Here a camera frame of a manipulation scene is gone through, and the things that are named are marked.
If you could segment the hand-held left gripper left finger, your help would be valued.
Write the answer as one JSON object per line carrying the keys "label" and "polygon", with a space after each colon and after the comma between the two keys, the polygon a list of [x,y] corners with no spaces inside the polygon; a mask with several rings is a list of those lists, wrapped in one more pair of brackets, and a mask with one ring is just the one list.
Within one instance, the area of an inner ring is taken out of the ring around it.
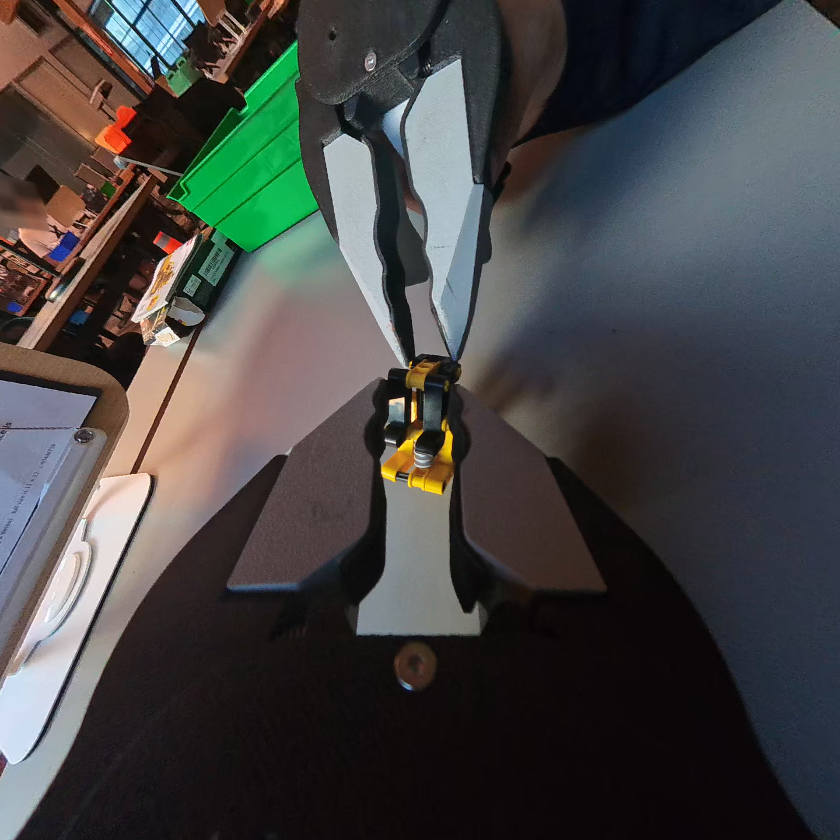
{"label": "hand-held left gripper left finger", "polygon": [[340,590],[360,604],[385,566],[387,418],[376,378],[293,446],[227,581],[236,595]]}

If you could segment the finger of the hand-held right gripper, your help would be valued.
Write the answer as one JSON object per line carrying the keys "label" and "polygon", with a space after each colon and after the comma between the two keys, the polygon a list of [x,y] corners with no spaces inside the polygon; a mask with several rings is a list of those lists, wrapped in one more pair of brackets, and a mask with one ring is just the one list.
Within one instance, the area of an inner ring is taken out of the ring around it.
{"label": "finger of the hand-held right gripper", "polygon": [[462,58],[436,69],[408,103],[402,147],[425,223],[430,306],[449,357],[459,361],[488,256],[490,210],[483,176],[474,173]]}
{"label": "finger of the hand-held right gripper", "polygon": [[341,134],[323,156],[339,248],[394,356],[407,367],[415,343],[398,247],[406,207],[388,147]]}

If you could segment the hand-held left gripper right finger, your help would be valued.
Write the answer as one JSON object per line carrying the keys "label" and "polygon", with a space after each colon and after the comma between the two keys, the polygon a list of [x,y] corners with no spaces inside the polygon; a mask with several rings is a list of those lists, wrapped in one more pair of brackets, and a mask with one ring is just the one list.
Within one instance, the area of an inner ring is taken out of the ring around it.
{"label": "hand-held left gripper right finger", "polygon": [[492,610],[499,589],[601,595],[598,570],[548,458],[458,385],[450,573],[463,611]]}

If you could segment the green storage bin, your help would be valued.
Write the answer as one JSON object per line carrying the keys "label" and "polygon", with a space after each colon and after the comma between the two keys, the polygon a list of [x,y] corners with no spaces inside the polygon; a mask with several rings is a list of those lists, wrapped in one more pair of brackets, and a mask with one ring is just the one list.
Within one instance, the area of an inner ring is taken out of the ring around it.
{"label": "green storage bin", "polygon": [[301,161],[298,43],[245,92],[169,198],[247,252],[318,211]]}

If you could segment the yellow black lego model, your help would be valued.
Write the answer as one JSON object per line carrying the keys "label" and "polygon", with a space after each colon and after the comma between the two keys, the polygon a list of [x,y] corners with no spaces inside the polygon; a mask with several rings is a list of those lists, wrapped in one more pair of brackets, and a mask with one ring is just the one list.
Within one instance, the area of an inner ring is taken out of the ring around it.
{"label": "yellow black lego model", "polygon": [[449,420],[461,368],[447,356],[423,353],[385,379],[386,446],[394,453],[381,476],[441,496],[455,475],[455,436]]}

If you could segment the person's right forearm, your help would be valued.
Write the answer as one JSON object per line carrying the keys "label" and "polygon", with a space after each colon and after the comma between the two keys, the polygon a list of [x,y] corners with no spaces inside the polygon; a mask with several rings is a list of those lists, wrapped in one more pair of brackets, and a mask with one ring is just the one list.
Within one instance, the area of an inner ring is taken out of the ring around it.
{"label": "person's right forearm", "polygon": [[661,88],[774,1],[569,1],[559,79],[516,144],[613,118]]}

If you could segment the person's right hand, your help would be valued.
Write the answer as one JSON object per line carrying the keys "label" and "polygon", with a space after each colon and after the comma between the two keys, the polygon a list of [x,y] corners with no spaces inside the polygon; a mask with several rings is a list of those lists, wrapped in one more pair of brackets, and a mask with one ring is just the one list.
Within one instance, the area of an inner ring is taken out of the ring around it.
{"label": "person's right hand", "polygon": [[536,126],[560,83],[568,51],[561,1],[500,1],[511,50],[511,75],[501,118],[497,155],[504,162],[513,146]]}

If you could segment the small green tote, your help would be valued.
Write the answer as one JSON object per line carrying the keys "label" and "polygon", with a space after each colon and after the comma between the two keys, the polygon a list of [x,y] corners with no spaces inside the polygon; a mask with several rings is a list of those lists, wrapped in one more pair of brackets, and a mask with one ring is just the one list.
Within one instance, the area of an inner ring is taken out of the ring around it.
{"label": "small green tote", "polygon": [[189,53],[179,56],[170,71],[165,74],[166,83],[172,95],[177,98],[185,94],[203,77],[203,71],[199,69]]}

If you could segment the paned window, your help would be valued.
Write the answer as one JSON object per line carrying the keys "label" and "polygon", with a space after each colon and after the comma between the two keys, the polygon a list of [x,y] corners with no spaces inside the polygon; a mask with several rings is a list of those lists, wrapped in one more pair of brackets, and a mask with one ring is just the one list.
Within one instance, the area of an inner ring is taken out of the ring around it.
{"label": "paned window", "polygon": [[142,69],[153,60],[163,73],[186,49],[186,38],[206,22],[196,1],[94,1],[89,17]]}

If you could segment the clear acrylic holder bar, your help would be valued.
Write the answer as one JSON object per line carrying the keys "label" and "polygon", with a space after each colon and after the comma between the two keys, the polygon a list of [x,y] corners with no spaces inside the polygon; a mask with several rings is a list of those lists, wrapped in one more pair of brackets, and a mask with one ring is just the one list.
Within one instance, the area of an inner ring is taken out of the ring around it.
{"label": "clear acrylic holder bar", "polygon": [[96,486],[100,429],[14,428],[2,454],[1,674],[6,677]]}

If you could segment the long wooden-edged table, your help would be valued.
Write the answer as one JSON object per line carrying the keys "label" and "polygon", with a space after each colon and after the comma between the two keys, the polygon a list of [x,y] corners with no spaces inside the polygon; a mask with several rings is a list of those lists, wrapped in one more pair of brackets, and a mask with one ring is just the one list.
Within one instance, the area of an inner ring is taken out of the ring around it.
{"label": "long wooden-edged table", "polygon": [[99,277],[103,267],[127,234],[133,220],[148,202],[154,188],[161,183],[156,171],[131,172],[132,179],[122,185],[114,195],[117,202],[106,213],[104,222],[86,244],[80,247],[72,266],[80,264],[78,272],[54,301],[48,301],[35,316],[17,347],[46,352],[67,323],[79,309],[91,284]]}

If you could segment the printed instruction sheet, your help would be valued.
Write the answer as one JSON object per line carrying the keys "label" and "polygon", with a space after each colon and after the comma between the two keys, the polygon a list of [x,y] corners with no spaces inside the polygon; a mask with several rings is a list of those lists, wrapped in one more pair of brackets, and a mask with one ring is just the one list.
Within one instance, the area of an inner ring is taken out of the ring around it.
{"label": "printed instruction sheet", "polygon": [[1,569],[102,391],[1,374]]}

